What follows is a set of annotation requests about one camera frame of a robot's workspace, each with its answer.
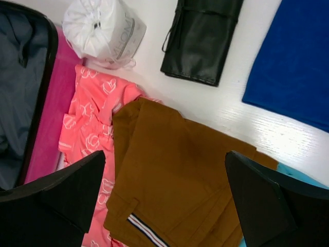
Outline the white drawstring bag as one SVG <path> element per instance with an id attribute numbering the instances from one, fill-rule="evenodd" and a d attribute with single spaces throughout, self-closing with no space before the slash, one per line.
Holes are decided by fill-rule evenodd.
<path id="1" fill-rule="evenodd" d="M 132 68 L 147 30 L 124 1 L 73 1 L 62 30 L 79 58 L 108 69 Z"/>

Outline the brown trousers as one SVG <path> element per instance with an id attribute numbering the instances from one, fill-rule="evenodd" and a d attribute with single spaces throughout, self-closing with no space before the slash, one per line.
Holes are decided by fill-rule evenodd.
<path id="1" fill-rule="evenodd" d="M 238 246 L 243 234 L 225 156 L 270 169 L 256 147 L 140 98 L 113 117 L 115 184 L 104 227 L 127 246 Z"/>

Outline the coral patterned garment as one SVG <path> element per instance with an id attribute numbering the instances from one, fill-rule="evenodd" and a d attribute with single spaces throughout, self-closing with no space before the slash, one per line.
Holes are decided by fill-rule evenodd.
<path id="1" fill-rule="evenodd" d="M 75 93 L 64 115 L 59 151 L 69 166 L 95 151 L 105 154 L 97 203 L 83 246 L 123 246 L 103 226 L 106 203 L 115 183 L 113 115 L 124 105 L 145 95 L 137 84 L 83 65 L 75 67 Z"/>

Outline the pink hard-shell suitcase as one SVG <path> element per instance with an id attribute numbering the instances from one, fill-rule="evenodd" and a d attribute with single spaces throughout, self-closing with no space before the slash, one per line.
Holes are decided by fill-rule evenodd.
<path id="1" fill-rule="evenodd" d="M 82 62 L 60 26 L 1 1 L 1 190 L 56 170 L 62 120 Z"/>

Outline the black leather roll pouch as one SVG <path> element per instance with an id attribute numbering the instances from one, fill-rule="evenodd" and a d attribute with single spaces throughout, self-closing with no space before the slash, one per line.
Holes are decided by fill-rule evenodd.
<path id="1" fill-rule="evenodd" d="M 242 0 L 178 1 L 162 45 L 161 72 L 217 87 L 242 5 Z"/>

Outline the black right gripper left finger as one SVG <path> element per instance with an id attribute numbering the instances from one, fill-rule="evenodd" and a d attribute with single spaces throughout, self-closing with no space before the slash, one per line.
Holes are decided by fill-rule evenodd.
<path id="1" fill-rule="evenodd" d="M 104 165 L 104 153 L 96 151 L 33 182 L 2 190 L 1 246 L 81 246 Z"/>

